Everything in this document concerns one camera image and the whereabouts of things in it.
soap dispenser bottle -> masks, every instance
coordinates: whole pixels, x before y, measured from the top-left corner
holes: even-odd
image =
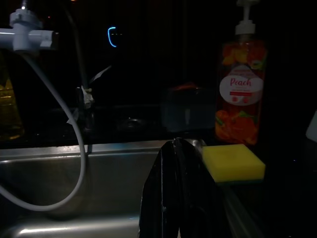
[[[0,52],[0,141],[21,137],[24,128],[16,105],[8,70]]]
[[[254,145],[258,140],[267,50],[254,37],[250,7],[259,0],[238,0],[244,18],[236,26],[236,41],[222,48],[218,75],[215,135],[229,143]]]

sponge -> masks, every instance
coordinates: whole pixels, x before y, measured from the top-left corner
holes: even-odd
[[[243,144],[205,146],[203,161],[215,182],[264,178],[265,164]]]

